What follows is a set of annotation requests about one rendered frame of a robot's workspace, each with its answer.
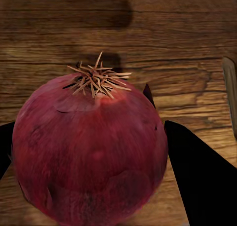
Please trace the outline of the cutting board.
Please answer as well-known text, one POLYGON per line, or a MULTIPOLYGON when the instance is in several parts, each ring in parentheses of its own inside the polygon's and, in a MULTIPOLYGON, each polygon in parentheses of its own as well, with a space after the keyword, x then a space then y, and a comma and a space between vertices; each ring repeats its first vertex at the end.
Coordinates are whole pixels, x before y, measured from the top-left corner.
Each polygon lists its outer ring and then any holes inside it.
MULTIPOLYGON (((237 0, 0 0, 0 126, 15 122, 68 66, 131 73, 160 119, 181 124, 237 168, 223 56, 237 65, 237 0)), ((85 72, 90 72, 85 69, 85 72)), ((189 224, 172 164, 146 204, 114 226, 189 224)), ((62 226, 29 204, 11 162, 0 179, 0 226, 62 226)))

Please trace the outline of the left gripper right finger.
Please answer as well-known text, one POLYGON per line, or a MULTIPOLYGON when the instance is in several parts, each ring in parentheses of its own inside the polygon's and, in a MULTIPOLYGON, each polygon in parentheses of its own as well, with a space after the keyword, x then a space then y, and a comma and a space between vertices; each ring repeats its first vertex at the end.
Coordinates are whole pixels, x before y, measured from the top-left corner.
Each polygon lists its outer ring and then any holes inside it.
POLYGON ((166 120, 165 128, 190 226, 237 226, 237 168, 185 126, 166 120))

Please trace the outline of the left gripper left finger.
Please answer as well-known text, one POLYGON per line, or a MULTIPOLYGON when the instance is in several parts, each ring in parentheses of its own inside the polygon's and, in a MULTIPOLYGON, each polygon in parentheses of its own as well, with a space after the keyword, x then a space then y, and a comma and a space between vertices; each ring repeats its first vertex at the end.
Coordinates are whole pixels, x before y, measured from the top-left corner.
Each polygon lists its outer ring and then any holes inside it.
POLYGON ((0 126, 0 179, 3 177, 11 160, 12 134, 15 122, 4 124, 0 126))

